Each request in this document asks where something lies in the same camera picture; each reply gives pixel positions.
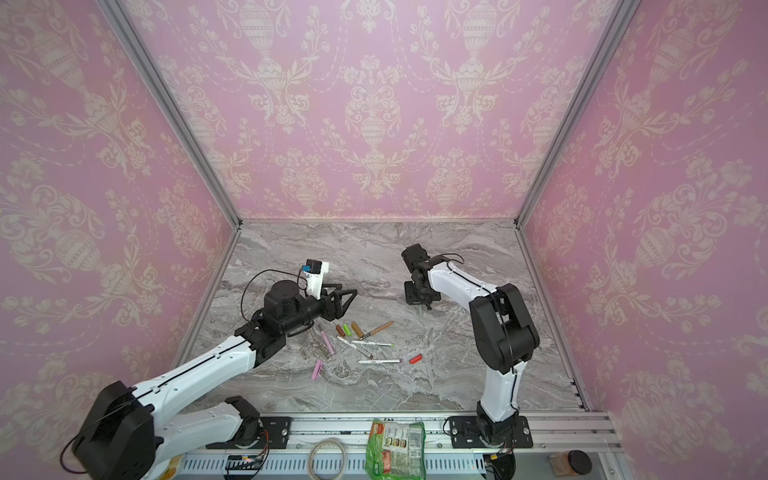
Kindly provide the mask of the tan brown pen cap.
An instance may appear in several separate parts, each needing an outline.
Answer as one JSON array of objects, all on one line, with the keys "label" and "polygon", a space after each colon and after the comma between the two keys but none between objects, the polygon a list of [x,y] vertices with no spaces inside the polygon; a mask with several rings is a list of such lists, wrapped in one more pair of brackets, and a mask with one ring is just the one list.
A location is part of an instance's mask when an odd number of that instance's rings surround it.
[{"label": "tan brown pen cap", "polygon": [[356,334],[356,335],[357,335],[359,338],[363,338],[363,336],[364,336],[364,333],[363,333],[362,329],[361,329],[361,328],[360,328],[360,327],[357,325],[357,323],[356,323],[356,322],[352,322],[352,323],[351,323],[351,328],[352,328],[352,330],[355,332],[355,334]]}]

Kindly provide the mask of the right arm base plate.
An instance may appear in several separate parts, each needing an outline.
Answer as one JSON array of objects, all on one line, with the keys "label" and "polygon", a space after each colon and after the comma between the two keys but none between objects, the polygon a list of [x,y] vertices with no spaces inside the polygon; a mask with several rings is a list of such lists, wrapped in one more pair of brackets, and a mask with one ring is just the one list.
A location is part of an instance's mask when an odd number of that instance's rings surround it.
[{"label": "right arm base plate", "polygon": [[451,416],[445,431],[453,448],[530,449],[534,446],[528,419],[521,415],[496,423],[479,416]]}]

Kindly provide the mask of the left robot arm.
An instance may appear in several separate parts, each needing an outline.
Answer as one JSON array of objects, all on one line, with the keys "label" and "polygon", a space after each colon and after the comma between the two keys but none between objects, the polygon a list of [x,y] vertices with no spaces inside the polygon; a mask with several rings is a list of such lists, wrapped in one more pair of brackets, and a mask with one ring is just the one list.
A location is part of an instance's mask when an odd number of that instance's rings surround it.
[{"label": "left robot arm", "polygon": [[116,381],[102,389],[68,449],[92,479],[149,479],[171,459],[198,448],[249,448],[267,440],[260,412],[241,396],[206,410],[184,410],[264,364],[316,319],[342,318],[356,296],[356,290],[339,284],[323,284],[311,293],[294,281],[275,283],[262,308],[218,346],[134,386]]}]

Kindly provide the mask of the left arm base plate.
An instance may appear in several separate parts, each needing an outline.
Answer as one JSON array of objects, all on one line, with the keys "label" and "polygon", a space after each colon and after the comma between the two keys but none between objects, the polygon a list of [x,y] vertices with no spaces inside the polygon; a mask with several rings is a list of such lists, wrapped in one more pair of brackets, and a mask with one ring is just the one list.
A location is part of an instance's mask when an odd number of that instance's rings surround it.
[{"label": "left arm base plate", "polygon": [[292,418],[288,416],[261,417],[258,422],[250,421],[240,427],[234,438],[225,442],[210,443],[207,450],[256,449],[261,451],[285,449],[290,435]]}]

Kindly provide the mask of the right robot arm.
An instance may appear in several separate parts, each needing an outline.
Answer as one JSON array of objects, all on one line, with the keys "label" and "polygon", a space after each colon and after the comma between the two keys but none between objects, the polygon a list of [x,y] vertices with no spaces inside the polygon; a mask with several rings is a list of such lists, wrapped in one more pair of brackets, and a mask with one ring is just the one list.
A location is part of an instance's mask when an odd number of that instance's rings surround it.
[{"label": "right robot arm", "polygon": [[448,298],[470,315],[475,346],[486,365],[476,409],[480,438],[491,446],[532,447],[518,395],[540,336],[519,289],[475,278],[446,254],[431,256],[420,244],[405,248],[401,257],[411,275],[404,283],[407,304],[429,308]]}]

